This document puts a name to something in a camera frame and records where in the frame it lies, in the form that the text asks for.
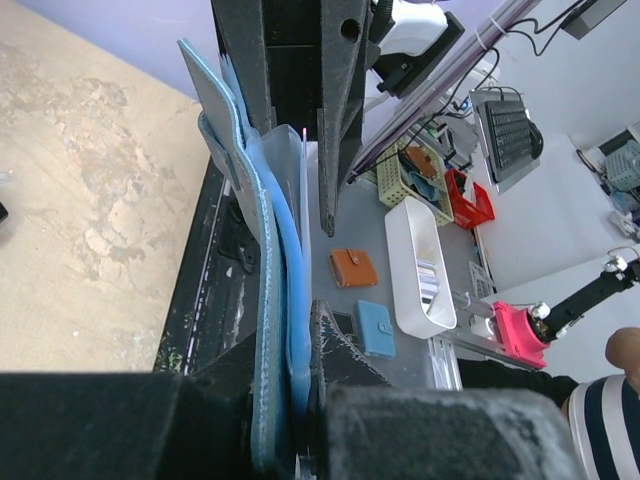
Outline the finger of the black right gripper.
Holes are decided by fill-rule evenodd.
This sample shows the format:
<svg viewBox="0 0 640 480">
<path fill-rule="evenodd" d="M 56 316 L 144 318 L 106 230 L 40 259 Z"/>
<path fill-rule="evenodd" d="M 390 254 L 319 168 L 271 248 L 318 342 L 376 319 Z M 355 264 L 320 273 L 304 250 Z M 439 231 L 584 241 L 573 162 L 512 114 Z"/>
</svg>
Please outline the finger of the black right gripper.
<svg viewBox="0 0 640 480">
<path fill-rule="evenodd" d="M 330 237 L 335 235 L 340 188 L 361 145 L 344 137 L 362 122 L 368 26 L 367 1 L 320 3 L 318 194 L 320 225 Z"/>
<path fill-rule="evenodd" d="M 260 134 L 275 124 L 266 57 L 263 2 L 212 0 L 219 48 L 230 56 L 249 118 Z"/>
</svg>

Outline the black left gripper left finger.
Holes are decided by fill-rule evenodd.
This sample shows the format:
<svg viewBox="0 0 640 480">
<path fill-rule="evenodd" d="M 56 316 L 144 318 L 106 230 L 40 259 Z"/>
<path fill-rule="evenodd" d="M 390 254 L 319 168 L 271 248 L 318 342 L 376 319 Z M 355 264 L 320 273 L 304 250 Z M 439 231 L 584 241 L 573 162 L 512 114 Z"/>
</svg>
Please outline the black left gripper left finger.
<svg viewBox="0 0 640 480">
<path fill-rule="evenodd" d="M 257 479 L 255 335 L 193 376 L 8 373 L 4 479 Z"/>
</svg>

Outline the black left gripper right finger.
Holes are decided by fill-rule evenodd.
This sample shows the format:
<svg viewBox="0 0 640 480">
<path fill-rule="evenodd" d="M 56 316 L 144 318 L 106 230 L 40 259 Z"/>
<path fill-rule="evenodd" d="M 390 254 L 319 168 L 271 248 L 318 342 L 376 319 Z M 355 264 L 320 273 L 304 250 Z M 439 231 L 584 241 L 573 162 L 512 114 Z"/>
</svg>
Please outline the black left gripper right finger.
<svg viewBox="0 0 640 480">
<path fill-rule="evenodd" d="M 525 390 L 393 387 L 311 307 L 310 457 L 320 479 L 582 479 L 555 405 Z"/>
</svg>

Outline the blue leather card holder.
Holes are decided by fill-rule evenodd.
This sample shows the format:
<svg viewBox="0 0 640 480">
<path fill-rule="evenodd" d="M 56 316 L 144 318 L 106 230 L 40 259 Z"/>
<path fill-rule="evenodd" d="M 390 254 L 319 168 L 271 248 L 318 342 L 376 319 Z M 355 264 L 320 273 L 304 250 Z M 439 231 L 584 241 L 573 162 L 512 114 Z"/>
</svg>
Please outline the blue leather card holder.
<svg viewBox="0 0 640 480">
<path fill-rule="evenodd" d="M 228 55 L 215 71 L 188 40 L 178 47 L 202 106 L 200 133 L 260 247 L 252 463 L 289 478 L 312 384 L 306 150 L 289 125 L 264 134 L 252 126 Z"/>
</svg>

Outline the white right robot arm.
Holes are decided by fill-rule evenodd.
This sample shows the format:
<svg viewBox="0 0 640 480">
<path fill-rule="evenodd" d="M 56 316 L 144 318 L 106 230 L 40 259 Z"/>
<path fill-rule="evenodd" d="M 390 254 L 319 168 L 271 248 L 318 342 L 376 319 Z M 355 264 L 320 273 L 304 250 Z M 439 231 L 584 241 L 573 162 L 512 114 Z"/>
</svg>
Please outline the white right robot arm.
<svg viewBox="0 0 640 480">
<path fill-rule="evenodd" d="M 368 71 L 402 99 L 424 82 L 464 33 L 435 3 L 216 0 L 249 118 L 262 133 L 288 124 L 318 144 L 320 225 L 334 236 L 339 193 L 357 177 Z"/>
</svg>

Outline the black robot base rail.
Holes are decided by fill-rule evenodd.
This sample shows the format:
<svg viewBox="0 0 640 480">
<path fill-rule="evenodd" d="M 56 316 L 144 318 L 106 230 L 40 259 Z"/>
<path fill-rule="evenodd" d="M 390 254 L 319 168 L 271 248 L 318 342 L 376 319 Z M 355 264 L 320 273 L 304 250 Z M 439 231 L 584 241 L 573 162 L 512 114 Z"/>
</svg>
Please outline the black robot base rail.
<svg viewBox="0 0 640 480">
<path fill-rule="evenodd" d="M 153 370 L 193 375 L 256 329 L 260 249 L 208 162 Z"/>
</svg>

